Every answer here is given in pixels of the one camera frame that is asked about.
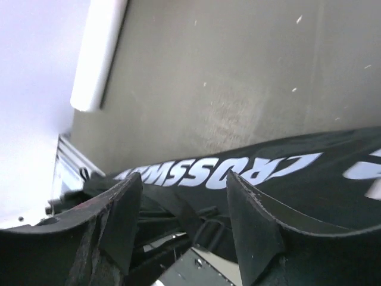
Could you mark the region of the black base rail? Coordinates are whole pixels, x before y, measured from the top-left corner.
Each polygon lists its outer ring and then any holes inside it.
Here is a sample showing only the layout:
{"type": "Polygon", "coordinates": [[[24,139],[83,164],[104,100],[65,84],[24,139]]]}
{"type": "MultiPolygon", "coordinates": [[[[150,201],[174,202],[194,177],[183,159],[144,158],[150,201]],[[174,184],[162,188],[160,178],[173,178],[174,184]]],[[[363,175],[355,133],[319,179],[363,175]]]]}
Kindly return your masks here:
{"type": "Polygon", "coordinates": [[[215,254],[189,248],[185,234],[174,234],[142,247],[161,250],[130,272],[124,285],[242,285],[239,266],[215,254]]]}

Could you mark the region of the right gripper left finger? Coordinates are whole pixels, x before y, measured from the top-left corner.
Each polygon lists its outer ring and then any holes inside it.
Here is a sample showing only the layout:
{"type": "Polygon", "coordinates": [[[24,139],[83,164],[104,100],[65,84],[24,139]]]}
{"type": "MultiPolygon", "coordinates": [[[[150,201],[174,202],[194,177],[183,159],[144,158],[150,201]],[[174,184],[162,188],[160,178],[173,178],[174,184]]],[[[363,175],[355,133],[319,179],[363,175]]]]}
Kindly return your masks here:
{"type": "Polygon", "coordinates": [[[139,173],[35,226],[1,231],[1,285],[123,285],[137,231],[139,173]]]}

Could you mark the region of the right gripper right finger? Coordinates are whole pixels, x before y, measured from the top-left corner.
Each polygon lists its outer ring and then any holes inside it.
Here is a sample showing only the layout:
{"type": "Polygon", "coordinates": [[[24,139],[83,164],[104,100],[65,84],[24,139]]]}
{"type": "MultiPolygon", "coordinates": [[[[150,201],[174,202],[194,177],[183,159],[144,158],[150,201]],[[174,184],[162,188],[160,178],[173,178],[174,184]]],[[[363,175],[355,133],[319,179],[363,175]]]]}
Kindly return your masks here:
{"type": "Polygon", "coordinates": [[[349,229],[305,215],[227,175],[243,285],[379,285],[380,226],[349,229]]]}

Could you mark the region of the white shuttlecock tube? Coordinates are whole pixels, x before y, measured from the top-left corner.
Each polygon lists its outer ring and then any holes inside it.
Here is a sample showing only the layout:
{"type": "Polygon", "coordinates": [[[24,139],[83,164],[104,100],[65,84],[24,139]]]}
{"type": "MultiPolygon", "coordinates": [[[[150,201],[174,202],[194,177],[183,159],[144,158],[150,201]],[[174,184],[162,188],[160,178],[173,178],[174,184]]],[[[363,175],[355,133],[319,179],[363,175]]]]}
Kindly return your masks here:
{"type": "Polygon", "coordinates": [[[128,0],[90,2],[70,98],[75,110],[101,109],[127,4],[128,0]]]}

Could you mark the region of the black racket bag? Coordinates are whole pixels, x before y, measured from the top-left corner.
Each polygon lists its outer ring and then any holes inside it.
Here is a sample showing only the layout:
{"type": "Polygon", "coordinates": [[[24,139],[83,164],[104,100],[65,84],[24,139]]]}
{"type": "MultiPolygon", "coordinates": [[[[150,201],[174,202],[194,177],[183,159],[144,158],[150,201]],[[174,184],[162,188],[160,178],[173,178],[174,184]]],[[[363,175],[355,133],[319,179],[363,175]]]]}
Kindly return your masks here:
{"type": "Polygon", "coordinates": [[[380,179],[380,127],[314,133],[87,178],[86,206],[139,173],[143,193],[132,267],[193,245],[236,262],[227,177],[257,192],[261,204],[288,228],[322,237],[342,261],[380,262],[380,203],[368,196],[380,179]],[[338,241],[345,245],[339,248],[338,241]]]}

